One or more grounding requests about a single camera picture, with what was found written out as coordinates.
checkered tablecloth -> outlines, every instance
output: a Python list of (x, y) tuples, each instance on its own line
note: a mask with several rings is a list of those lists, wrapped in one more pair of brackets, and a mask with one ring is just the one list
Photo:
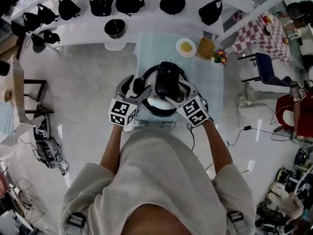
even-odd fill
[[(239, 54), (250, 45), (256, 44), (265, 53), (268, 53), (271, 57), (278, 57), (286, 64), (291, 60), (291, 53), (289, 45), (283, 42), (283, 39), (286, 38), (283, 26), (275, 16), (272, 16), (274, 25), (271, 25), (271, 27), (273, 33), (267, 36), (264, 32), (266, 23), (263, 21), (263, 17), (267, 15), (270, 15), (270, 13), (265, 12), (240, 29), (238, 31), (239, 35), (232, 47)], [(235, 22), (238, 22), (244, 16), (244, 12), (236, 12), (233, 19)]]

flower bouquet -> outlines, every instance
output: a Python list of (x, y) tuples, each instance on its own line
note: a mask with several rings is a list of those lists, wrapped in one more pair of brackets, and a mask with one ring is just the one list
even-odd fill
[(221, 63), (222, 65), (227, 62), (228, 55), (225, 50), (219, 49), (213, 52), (214, 63)]

tile floor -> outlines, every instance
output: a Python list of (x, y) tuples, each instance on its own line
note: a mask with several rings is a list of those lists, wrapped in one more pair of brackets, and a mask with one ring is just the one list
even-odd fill
[[(136, 57), (134, 45), (127, 45), (122, 51), (111, 52), (103, 45), (84, 45), (66, 47), (61, 55), (44, 50), (35, 54), (31, 46), (23, 49), (20, 63), (26, 78), (46, 79), (47, 90), (43, 94), (43, 105), (54, 109), (50, 115), (52, 136), (63, 147), (63, 153), (70, 164), (70, 171), (62, 176), (57, 169), (48, 169), (38, 162), (29, 144), (19, 143), (14, 147), (0, 147), (0, 158), (8, 166), (13, 182), (26, 178), (34, 187), (30, 193), (39, 197), (36, 205), (45, 213), (38, 221), (53, 232), (57, 232), (57, 223), (62, 197), (86, 162), (98, 163), (106, 147), (112, 125), (108, 120), (108, 108), (115, 86), (128, 75), (135, 74)], [(296, 69), (284, 66), (279, 61), (274, 64), (275, 72), (298, 78)], [(250, 117), (238, 112), (238, 95), (244, 91), (242, 74), (255, 72), (248, 61), (237, 61), (234, 53), (224, 67), (224, 109), (223, 119), (218, 130), (223, 140), (234, 143), (239, 131), (246, 125), (266, 131), (273, 131), (269, 125), (271, 116), (260, 118), (257, 114)], [(261, 82), (252, 84), (258, 89), (275, 91), (277, 88), (263, 87)], [(25, 86), (25, 92), (35, 92), (38, 88)], [(28, 108), (35, 104), (25, 99)], [(203, 128), (194, 130), (196, 145), (194, 152), (199, 156), (204, 168), (212, 163), (207, 138)], [(192, 137), (184, 127), (178, 127), (176, 135), (188, 146), (192, 146)], [(32, 132), (21, 137), (33, 142)], [(255, 203), (258, 203), (267, 191), (276, 171), (282, 166), (290, 166), (298, 146), (290, 141), (272, 141), (270, 134), (250, 130), (242, 132), (237, 144), (230, 152), (240, 171), (254, 164), (251, 172), (243, 176), (250, 185)], [(208, 174), (213, 175), (213, 167)]]

white t-shirt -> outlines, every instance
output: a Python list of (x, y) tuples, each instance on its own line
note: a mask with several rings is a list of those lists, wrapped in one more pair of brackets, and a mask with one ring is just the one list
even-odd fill
[(83, 234), (120, 235), (131, 213), (147, 203), (173, 213), (192, 235), (235, 234), (228, 211), (241, 212), (244, 234), (254, 234), (256, 207), (236, 166), (225, 166), (211, 181), (184, 143), (149, 129), (128, 139), (115, 176), (98, 164), (85, 165), (64, 197), (59, 234), (65, 235), (69, 215), (81, 212), (87, 218)]

blue chair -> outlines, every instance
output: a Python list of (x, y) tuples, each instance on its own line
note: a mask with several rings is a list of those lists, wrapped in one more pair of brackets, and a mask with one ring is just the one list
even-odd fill
[(259, 76), (242, 80), (242, 82), (248, 82), (248, 81), (262, 81), (264, 84), (269, 85), (276, 85), (276, 86), (284, 86), (289, 87), (290, 82), (292, 79), (288, 76), (284, 77), (283, 79), (279, 79), (274, 74), (274, 69), (272, 65), (272, 60), (269, 55), (262, 54), (262, 53), (255, 53), (253, 55), (240, 57), (238, 60), (245, 59), (245, 58), (251, 58), (250, 61), (256, 61), (256, 64), (258, 66)]

